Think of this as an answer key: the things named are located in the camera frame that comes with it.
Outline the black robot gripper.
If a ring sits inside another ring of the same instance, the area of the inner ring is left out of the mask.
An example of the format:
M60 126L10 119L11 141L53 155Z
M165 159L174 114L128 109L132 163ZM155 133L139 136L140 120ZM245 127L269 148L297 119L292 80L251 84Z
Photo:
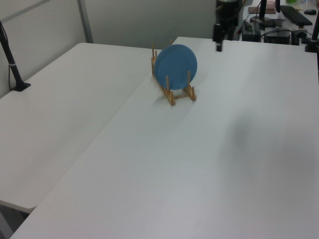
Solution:
M228 29L228 40L234 40L236 26L238 26L239 11L237 9L216 10L216 21L213 28L213 41L216 43L216 51L222 51L222 26Z

